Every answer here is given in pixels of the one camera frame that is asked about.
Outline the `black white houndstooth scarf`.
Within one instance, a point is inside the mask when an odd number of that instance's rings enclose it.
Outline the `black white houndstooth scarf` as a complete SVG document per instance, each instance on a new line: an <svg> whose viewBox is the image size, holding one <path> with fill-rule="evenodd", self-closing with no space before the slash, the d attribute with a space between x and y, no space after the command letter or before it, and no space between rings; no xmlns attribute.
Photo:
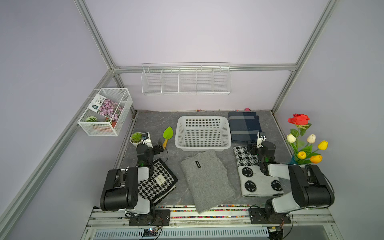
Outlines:
<svg viewBox="0 0 384 240"><path fill-rule="evenodd" d="M153 175L139 183L139 196L157 205L176 188L178 181L163 160L157 159L154 161Z"/></svg>

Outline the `smiley houndstooth white scarf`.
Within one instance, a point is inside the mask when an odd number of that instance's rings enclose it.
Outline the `smiley houndstooth white scarf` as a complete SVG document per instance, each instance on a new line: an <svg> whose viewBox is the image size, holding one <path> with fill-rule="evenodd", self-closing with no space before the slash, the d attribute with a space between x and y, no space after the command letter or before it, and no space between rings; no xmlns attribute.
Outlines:
<svg viewBox="0 0 384 240"><path fill-rule="evenodd" d="M266 176L258 165L259 159L251 155L246 147L234 147L241 192L244 197L270 197L284 194L278 178Z"/></svg>

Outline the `grey scarf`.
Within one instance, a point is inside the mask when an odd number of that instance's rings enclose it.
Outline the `grey scarf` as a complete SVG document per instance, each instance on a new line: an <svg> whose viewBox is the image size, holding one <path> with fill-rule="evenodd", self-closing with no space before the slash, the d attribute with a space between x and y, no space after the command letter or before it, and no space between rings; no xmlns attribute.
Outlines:
<svg viewBox="0 0 384 240"><path fill-rule="evenodd" d="M181 162L197 212L203 213L235 195L228 171L216 152L209 150Z"/></svg>

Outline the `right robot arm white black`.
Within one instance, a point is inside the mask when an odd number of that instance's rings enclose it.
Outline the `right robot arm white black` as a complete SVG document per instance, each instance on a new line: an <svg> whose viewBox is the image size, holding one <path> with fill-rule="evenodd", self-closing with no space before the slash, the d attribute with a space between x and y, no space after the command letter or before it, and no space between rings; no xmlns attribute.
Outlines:
<svg viewBox="0 0 384 240"><path fill-rule="evenodd" d="M289 165L275 161L276 145L248 142L247 151L258 158L261 172L268 177L290 181L291 192L267 200L266 215L287 214L304 208L328 208L335 202L335 191L316 165Z"/></svg>

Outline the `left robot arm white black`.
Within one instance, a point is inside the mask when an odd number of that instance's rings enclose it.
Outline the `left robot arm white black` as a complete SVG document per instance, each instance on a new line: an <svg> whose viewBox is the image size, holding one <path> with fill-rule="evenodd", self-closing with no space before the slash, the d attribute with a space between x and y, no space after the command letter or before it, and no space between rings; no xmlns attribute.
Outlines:
<svg viewBox="0 0 384 240"><path fill-rule="evenodd" d="M162 143L139 144L136 151L136 166L108 171L100 199L102 211L125 209L132 215L147 215L151 212L151 201L140 196L139 183L152 177L154 156L163 152L164 147Z"/></svg>

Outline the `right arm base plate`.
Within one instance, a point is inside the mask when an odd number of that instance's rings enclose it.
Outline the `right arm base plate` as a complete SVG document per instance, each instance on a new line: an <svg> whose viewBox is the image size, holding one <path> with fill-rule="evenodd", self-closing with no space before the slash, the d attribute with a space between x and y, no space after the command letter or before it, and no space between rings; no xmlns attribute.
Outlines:
<svg viewBox="0 0 384 240"><path fill-rule="evenodd" d="M285 225L291 224L290 215L279 213L266 213L261 208L249 208L249 216L252 225L273 224L273 225Z"/></svg>

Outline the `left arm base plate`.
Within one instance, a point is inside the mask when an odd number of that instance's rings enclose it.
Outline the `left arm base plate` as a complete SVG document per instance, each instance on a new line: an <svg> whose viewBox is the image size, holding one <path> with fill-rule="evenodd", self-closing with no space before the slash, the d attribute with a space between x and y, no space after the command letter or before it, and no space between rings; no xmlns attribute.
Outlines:
<svg viewBox="0 0 384 240"><path fill-rule="evenodd" d="M153 210L146 215L130 217L130 227L168 226L171 220L170 210Z"/></svg>

